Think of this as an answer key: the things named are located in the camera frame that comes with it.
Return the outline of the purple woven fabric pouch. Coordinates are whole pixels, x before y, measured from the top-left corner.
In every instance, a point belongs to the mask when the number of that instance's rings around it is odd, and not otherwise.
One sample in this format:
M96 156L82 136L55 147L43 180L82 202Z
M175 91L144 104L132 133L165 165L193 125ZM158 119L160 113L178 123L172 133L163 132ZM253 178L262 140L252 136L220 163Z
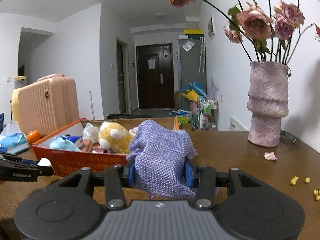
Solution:
M136 188L160 197L195 197L183 178L185 158L197 155L188 132L172 131L145 120L138 126L129 151L126 159L135 158Z

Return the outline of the yellow white plush toy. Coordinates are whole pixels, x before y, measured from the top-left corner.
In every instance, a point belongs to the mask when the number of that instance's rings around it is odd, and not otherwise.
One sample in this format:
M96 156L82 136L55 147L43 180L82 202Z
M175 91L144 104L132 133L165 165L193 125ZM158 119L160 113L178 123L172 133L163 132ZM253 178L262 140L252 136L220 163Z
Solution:
M113 153L129 154L133 135L117 122L103 122L98 134L101 148Z

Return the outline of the light blue plush toy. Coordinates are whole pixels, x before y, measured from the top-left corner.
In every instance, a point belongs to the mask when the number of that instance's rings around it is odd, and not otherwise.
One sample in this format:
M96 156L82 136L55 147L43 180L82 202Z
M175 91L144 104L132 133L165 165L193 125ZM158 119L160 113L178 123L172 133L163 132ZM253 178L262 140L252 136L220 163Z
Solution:
M61 151L72 151L80 152L81 149L76 147L71 141L66 139L66 136L60 136L54 138L54 140L49 144L51 150L61 150Z

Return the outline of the clear plastic bag bundle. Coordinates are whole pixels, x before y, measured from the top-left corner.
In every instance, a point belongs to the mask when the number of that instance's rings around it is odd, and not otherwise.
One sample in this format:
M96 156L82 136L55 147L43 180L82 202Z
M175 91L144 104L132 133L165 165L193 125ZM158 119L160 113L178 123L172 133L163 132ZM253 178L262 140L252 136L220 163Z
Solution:
M91 142L97 144L99 142L99 128L87 123L82 132L83 139L90 139Z

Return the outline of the lavender fluffy towel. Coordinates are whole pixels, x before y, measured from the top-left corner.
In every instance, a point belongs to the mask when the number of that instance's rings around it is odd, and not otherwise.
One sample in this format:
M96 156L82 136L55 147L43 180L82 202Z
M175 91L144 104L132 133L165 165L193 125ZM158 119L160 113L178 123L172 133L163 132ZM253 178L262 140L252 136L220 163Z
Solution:
M132 129L129 129L129 133L130 133L133 137L135 137L135 136L137 135L137 133L138 133L138 126L132 128Z

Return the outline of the blue handkerchief tissue pack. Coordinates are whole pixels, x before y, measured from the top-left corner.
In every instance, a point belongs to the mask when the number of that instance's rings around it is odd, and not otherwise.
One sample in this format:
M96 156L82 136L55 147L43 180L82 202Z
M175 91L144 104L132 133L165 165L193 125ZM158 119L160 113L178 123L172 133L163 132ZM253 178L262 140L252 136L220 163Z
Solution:
M78 148L82 148L84 146L84 141L83 141L83 138L81 136L67 135L66 139L71 141Z

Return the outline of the blue soft tissue pack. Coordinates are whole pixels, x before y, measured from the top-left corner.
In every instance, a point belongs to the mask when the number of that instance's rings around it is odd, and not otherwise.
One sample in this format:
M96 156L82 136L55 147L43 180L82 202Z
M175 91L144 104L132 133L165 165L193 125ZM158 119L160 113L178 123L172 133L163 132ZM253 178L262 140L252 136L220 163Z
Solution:
M27 137L22 133L18 122L9 123L1 132L1 153L18 155L29 150Z

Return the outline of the orange fruit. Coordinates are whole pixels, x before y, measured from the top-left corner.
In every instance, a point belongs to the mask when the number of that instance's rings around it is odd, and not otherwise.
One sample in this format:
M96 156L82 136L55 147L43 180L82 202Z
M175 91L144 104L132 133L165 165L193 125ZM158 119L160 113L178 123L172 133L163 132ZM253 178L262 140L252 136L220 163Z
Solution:
M33 130L30 131L27 134L27 142L28 144L32 145L33 143L37 142L38 140L40 140L42 138L42 135L39 131L37 130Z

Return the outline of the pink satin cloth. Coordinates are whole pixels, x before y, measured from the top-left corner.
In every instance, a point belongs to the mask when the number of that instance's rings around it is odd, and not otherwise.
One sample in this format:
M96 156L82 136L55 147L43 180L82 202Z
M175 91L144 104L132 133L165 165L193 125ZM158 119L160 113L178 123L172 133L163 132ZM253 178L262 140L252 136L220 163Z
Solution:
M109 153L112 153L112 151L103 149L101 147L94 147L93 150L92 150L92 153L109 154Z

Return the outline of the orange cardboard box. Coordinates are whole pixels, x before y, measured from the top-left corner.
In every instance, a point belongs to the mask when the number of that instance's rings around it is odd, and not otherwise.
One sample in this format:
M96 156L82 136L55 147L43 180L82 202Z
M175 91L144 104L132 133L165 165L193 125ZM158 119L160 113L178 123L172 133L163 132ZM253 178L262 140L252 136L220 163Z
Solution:
M61 177L65 177L82 167L89 167L93 172L103 172L107 167L115 164L125 165L127 163L126 153L105 151L99 144L90 143L86 139L80 152L49 148L50 143L62 135L82 136L87 123L99 127L103 122L78 120L42 138L33 144L33 151L37 160L41 158L49 159L54 174Z

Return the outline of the white leaning board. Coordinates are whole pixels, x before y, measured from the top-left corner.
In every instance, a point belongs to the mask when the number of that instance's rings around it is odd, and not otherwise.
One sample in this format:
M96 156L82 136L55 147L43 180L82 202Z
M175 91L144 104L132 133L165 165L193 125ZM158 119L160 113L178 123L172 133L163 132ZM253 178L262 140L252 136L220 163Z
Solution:
M229 130L230 131L248 131L248 129L243 126L238 120L236 120L233 116L230 118L230 123L229 123Z

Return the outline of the pink ribbed suitcase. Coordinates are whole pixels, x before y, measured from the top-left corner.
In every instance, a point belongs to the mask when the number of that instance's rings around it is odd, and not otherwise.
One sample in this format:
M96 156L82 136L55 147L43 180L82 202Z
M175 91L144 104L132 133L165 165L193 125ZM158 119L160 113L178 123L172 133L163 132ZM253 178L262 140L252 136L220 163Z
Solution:
M76 83L71 77L51 75L21 88L17 94L20 129L47 136L80 119Z

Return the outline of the pink fallen petal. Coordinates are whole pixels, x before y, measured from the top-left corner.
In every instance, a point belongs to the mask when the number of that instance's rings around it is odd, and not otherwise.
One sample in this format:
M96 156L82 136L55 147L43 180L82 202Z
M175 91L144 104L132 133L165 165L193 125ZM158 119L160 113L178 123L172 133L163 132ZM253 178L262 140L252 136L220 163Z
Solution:
M277 161L277 157L274 152L265 152L264 158L270 161Z

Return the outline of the yellow grey large bottle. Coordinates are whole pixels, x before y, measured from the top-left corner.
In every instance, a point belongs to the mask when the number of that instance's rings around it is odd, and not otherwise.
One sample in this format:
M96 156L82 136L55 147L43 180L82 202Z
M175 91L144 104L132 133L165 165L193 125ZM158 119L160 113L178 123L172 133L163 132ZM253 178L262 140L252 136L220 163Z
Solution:
M27 77L25 75L17 76L14 78L14 90L12 92L12 98L11 98L12 119L18 122L18 125L20 127L22 126L22 123L21 123L18 94L19 94L19 91L26 85L27 85Z

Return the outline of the pink fuzzy vase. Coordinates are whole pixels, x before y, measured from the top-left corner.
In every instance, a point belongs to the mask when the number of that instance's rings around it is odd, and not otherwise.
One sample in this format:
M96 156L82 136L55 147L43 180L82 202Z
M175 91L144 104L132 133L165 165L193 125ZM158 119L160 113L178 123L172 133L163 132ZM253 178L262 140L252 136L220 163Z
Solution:
M289 113L286 66L273 61L250 63L247 108L252 112L248 140L262 147L276 147L280 141L281 119Z

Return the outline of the dark wooden entrance door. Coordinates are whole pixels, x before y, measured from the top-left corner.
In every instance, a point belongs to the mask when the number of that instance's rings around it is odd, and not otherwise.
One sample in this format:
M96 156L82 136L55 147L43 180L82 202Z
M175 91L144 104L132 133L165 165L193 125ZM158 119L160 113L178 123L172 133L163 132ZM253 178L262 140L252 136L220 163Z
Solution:
M172 45L137 46L136 56L139 108L174 108Z

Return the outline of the grey refrigerator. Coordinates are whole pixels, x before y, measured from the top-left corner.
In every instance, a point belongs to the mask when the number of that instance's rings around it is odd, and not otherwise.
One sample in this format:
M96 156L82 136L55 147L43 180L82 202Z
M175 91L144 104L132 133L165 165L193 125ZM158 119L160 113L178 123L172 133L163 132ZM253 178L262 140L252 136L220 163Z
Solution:
M199 73L200 39L178 39L178 90L188 88L198 82L207 91L206 66L204 73Z

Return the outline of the white umbrella on refrigerator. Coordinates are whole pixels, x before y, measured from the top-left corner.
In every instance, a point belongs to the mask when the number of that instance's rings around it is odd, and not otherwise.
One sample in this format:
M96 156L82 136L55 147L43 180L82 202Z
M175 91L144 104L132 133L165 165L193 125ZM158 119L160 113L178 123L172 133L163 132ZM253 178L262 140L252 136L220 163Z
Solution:
M204 37L200 37L200 62L199 62L199 73L204 73L206 65L206 41Z

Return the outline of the yellow box on refrigerator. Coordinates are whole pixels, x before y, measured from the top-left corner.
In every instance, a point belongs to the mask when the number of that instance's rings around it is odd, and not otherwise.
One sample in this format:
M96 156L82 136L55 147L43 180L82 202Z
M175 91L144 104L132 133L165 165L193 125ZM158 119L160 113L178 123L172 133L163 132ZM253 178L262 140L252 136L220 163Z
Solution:
M185 35L203 35L202 30L194 30L194 29L185 29L184 30Z

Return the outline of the dried pink rose bouquet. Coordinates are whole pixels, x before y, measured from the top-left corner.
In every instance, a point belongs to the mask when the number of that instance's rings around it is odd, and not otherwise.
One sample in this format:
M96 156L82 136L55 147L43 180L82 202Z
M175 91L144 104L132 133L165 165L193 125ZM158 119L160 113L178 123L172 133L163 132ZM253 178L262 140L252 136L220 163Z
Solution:
M189 3L195 3L197 0L168 1L173 7L182 8ZM273 7L273 10L271 8L271 0L268 0L268 14L263 11L256 0L252 0L253 4L246 2L246 8L242 6L240 0L237 0L238 3L229 8L227 14L208 0L201 1L213 7L229 20L229 25L224 27L225 36L230 42L241 44L250 61L252 61L252 58L244 47L243 37L253 44L258 62L266 62L268 60L267 54L269 54L269 61L275 60L277 63L285 65L290 62L301 36L309 28L315 28L317 33L315 39L318 39L319 44L318 25L312 23L301 31L301 27L305 23L305 16L300 10L299 0L297 0L297 5L279 0L279 3ZM298 38L290 54L292 37L295 30L298 30ZM268 39L271 39L270 49L267 46Z

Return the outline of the white wall electrical panel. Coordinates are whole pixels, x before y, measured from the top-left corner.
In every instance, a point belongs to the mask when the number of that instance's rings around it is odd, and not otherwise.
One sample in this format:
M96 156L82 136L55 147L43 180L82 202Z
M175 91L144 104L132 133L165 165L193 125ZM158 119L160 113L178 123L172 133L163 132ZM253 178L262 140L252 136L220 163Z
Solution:
M213 14L211 14L211 16L210 16L210 19L209 19L208 24L207 24L207 28L208 28L208 36L209 36L209 38L212 40L213 37L214 37L215 34L216 34L216 31L215 31L215 22L214 22L214 16L213 16Z

